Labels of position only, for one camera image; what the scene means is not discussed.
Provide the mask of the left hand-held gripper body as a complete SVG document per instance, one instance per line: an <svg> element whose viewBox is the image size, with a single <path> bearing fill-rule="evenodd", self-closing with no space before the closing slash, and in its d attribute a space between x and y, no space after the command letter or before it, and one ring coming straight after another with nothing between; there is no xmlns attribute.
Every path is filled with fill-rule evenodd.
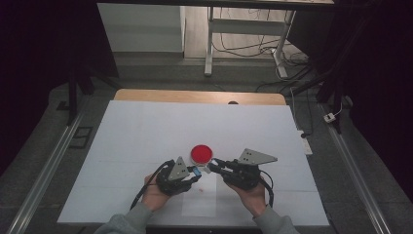
<svg viewBox="0 0 413 234"><path fill-rule="evenodd" d="M189 190L185 189L183 182L189 174L191 173L187 171L183 159L178 157L176 161L166 161L166 165L157 174L156 184L164 194L178 195Z"/></svg>

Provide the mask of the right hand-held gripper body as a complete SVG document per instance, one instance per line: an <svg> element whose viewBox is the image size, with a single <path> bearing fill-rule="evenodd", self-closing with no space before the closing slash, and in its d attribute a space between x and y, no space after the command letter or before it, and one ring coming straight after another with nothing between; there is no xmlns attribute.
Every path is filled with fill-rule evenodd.
<svg viewBox="0 0 413 234"><path fill-rule="evenodd" d="M223 172L223 179L242 190L251 190L261 180L259 166L277 161L275 156L246 148L238 159L225 162L230 172Z"/></svg>

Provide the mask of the round red ink pad dish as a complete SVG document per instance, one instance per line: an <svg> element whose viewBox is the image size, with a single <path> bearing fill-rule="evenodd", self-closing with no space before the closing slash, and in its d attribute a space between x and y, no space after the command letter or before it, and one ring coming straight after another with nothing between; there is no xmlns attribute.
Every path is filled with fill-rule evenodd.
<svg viewBox="0 0 413 234"><path fill-rule="evenodd" d="M205 165L212 159L212 150L204 144L196 145L191 150L190 158L196 165Z"/></svg>

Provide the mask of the person's left hand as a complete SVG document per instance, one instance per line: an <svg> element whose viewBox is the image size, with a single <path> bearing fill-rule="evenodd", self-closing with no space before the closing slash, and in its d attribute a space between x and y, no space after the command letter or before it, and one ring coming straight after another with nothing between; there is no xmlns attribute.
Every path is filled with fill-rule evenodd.
<svg viewBox="0 0 413 234"><path fill-rule="evenodd" d="M169 200L169 196L164 194L155 182L150 182L151 175L148 175L144 181L148 187L142 195L141 202L151 211L155 212L161 209Z"/></svg>

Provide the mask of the person's right hand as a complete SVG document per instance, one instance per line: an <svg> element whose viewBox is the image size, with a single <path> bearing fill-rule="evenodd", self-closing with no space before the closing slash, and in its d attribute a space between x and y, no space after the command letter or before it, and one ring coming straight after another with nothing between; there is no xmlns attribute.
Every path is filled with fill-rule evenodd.
<svg viewBox="0 0 413 234"><path fill-rule="evenodd" d="M239 195L243 205L253 217L259 217L264 213L267 204L265 200L265 187L262 184L258 184L250 190L242 190L231 184L229 184L229 187Z"/></svg>

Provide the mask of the white paper sheet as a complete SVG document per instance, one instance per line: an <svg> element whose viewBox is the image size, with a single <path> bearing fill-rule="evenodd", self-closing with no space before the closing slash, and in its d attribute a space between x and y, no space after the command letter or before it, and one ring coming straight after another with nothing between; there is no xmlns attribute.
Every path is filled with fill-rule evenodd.
<svg viewBox="0 0 413 234"><path fill-rule="evenodd" d="M203 174L200 180L183 195L182 215L215 217L216 174Z"/></svg>

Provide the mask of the white power strip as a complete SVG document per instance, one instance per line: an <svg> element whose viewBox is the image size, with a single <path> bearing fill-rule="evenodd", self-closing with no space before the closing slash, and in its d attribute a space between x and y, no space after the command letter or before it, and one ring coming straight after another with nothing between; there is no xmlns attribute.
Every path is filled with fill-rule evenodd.
<svg viewBox="0 0 413 234"><path fill-rule="evenodd" d="M306 155L312 155L313 150L310 146L310 143L307 140L307 135L303 131L299 131L298 135L301 137L302 144L303 144L303 150L304 150L305 154Z"/></svg>

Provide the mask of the black metal stand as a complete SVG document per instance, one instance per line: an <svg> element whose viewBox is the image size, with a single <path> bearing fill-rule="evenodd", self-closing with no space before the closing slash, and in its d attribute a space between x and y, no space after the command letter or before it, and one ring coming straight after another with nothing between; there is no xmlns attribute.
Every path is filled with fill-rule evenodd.
<svg viewBox="0 0 413 234"><path fill-rule="evenodd" d="M335 120L330 122L330 125L337 134L342 133L340 127L340 113L342 110L342 97L344 94L345 69L348 65L351 52L351 49L344 49L328 71L322 73L309 83L294 89L290 94L291 97L296 96L314 87L316 84L322 83L322 86L316 95L316 100L320 103L327 103L330 98L333 98L332 114L334 115Z"/></svg>
<svg viewBox="0 0 413 234"><path fill-rule="evenodd" d="M69 72L68 76L69 114L67 125L71 125L78 115L77 88L80 88L84 95L92 95L94 93L93 77L96 77L116 91L122 89L119 83L111 80L108 76L90 65L77 65Z"/></svg>

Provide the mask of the white panel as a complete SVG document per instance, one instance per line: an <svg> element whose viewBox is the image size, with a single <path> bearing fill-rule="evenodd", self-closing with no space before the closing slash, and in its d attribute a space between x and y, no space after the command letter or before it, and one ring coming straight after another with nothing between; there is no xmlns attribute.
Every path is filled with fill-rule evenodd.
<svg viewBox="0 0 413 234"><path fill-rule="evenodd" d="M184 51L184 7L112 3L97 6L113 52Z"/></svg>

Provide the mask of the black rectangular floor frame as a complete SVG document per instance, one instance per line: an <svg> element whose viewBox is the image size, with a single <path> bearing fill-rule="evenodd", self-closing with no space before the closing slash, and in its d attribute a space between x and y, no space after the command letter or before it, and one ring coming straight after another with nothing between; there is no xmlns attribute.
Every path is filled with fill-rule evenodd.
<svg viewBox="0 0 413 234"><path fill-rule="evenodd" d="M92 136L93 127L78 127L72 137L69 147L73 149L85 149Z"/></svg>

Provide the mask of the aluminium floor rail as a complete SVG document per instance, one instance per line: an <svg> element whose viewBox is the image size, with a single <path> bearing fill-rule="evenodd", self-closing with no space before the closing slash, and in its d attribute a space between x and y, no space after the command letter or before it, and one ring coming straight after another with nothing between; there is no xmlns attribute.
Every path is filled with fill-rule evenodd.
<svg viewBox="0 0 413 234"><path fill-rule="evenodd" d="M323 121L323 123L326 125L333 139L333 142L340 153L342 161L348 171L353 185L355 186L358 197L365 206L365 210L371 220L374 229L376 230L376 233L392 234L391 228L386 221L376 199L370 191L360 169L358 168L357 162L354 159L354 155L350 151L344 138L336 131L331 123L326 123L325 121Z"/></svg>
<svg viewBox="0 0 413 234"><path fill-rule="evenodd" d="M81 99L78 113L75 115L73 122L65 127L55 148L34 181L33 186L25 197L6 234L24 234L55 175L56 169L58 168L71 139L74 137L75 132L85 115L86 108L88 107L91 98L91 96L85 96Z"/></svg>

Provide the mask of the white desk frame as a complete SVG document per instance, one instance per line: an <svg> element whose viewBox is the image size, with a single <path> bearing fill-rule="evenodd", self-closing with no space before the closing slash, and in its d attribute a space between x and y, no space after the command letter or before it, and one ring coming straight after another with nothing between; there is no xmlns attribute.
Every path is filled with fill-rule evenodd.
<svg viewBox="0 0 413 234"><path fill-rule="evenodd" d="M248 19L216 19L214 10L208 7L207 13L207 44L205 76L212 73L212 36L214 33L250 34L279 36L278 46L272 50L272 57L276 64L276 70L281 78L286 78L287 73L282 64L282 49L285 44L289 29L295 15L294 11L286 11L283 21L262 21Z"/></svg>

